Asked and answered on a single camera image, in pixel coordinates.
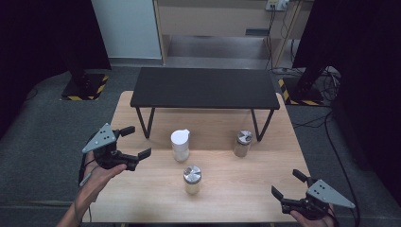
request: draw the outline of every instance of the table leg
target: table leg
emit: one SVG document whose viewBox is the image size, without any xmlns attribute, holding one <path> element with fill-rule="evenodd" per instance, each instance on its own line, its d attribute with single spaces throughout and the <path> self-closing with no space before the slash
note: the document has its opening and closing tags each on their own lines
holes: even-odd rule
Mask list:
<svg viewBox="0 0 401 227">
<path fill-rule="evenodd" d="M 154 116 L 155 108 L 153 107 L 150 111 L 148 129 L 145 127 L 145 122 L 144 122 L 144 118 L 142 117 L 141 110 L 139 109 L 139 107 L 135 107 L 135 109 L 136 109 L 136 112 L 138 113 L 138 118 L 139 118 L 139 121 L 141 122 L 141 126 L 142 126 L 142 130 L 144 131 L 144 135 L 147 139 L 149 139 L 150 131 L 151 131 L 151 124 L 153 123 L 153 116 Z"/>
<path fill-rule="evenodd" d="M 262 129 L 262 132 L 259 134 L 259 129 L 257 128 L 257 122 L 256 122 L 256 116 L 254 115 L 254 109 L 251 109 L 252 113 L 252 119 L 253 119 L 253 125 L 254 125 L 254 131 L 256 132 L 256 139 L 258 142 L 262 141 L 263 135 L 266 132 L 266 129 L 268 128 L 268 125 L 270 123 L 271 117 L 273 116 L 274 110 L 270 110 L 268 119 L 266 120 L 265 126 Z"/>
</svg>

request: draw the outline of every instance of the white wall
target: white wall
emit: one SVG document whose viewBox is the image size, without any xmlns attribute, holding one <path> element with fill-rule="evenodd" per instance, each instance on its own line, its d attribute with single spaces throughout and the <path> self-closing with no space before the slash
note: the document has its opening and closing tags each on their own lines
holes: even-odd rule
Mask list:
<svg viewBox="0 0 401 227">
<path fill-rule="evenodd" d="M 160 60 L 152 0 L 92 0 L 109 58 Z"/>
</svg>

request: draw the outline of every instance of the black table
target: black table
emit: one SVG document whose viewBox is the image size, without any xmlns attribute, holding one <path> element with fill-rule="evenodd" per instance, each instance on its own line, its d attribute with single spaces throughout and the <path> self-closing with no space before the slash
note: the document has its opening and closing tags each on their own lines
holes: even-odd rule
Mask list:
<svg viewBox="0 0 401 227">
<path fill-rule="evenodd" d="M 139 73 L 131 99 L 146 138 L 159 108 L 250 109 L 257 141 L 261 141 L 274 110 L 280 109 L 266 70 L 147 68 Z M 151 108 L 148 128 L 140 108 Z M 259 133 L 254 110 L 270 110 Z"/>
</svg>

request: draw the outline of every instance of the white cup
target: white cup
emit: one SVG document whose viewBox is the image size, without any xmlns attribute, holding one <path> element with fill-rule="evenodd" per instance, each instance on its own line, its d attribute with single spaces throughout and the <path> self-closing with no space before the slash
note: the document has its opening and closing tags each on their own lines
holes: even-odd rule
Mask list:
<svg viewBox="0 0 401 227">
<path fill-rule="evenodd" d="M 183 162 L 189 157 L 189 130 L 178 130 L 171 134 L 173 156 L 177 162 Z"/>
</svg>

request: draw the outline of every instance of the power outlet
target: power outlet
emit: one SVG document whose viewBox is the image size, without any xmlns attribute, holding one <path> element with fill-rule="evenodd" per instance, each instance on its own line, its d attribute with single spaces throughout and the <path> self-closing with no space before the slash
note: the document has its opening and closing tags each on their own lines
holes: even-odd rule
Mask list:
<svg viewBox="0 0 401 227">
<path fill-rule="evenodd" d="M 268 0 L 266 3 L 267 11 L 285 11 L 287 10 L 289 0 Z"/>
</svg>

